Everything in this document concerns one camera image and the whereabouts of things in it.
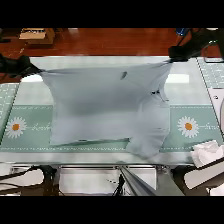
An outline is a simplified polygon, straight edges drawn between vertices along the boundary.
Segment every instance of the wrinkled fabric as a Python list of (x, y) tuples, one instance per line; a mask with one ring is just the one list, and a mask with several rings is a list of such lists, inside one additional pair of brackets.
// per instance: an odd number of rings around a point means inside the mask
[(54, 99), (50, 144), (130, 138), (127, 151), (158, 153), (170, 126), (164, 93), (170, 68), (157, 63), (42, 72)]

